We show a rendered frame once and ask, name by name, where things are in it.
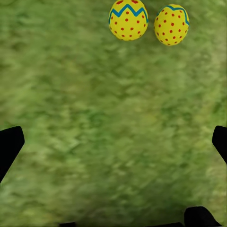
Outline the easter egg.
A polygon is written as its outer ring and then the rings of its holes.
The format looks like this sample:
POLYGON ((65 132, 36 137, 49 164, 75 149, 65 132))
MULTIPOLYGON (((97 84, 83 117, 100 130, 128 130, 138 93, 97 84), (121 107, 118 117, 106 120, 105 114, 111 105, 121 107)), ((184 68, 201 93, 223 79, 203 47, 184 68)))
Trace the easter egg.
POLYGON ((167 5, 156 16, 154 32, 162 44, 171 46, 180 43, 185 38, 188 29, 189 17, 180 5, 167 5))
POLYGON ((141 0, 117 0, 109 14, 112 33, 124 41, 141 37, 148 27, 148 12, 141 0))

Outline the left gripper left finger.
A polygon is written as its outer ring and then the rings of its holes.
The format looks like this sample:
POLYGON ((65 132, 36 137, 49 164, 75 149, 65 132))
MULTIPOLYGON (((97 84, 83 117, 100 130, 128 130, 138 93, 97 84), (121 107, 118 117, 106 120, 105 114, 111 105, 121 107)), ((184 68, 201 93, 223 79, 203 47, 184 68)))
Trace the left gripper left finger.
POLYGON ((0 131, 0 183, 25 143, 20 126, 0 131))

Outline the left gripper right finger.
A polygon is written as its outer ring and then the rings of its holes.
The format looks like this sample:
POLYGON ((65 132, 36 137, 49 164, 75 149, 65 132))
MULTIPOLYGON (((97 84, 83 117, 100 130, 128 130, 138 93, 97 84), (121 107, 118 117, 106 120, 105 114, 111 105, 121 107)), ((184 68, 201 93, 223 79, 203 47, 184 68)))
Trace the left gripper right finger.
POLYGON ((224 159, 227 164, 227 128, 222 126, 216 126, 212 143, 224 159))

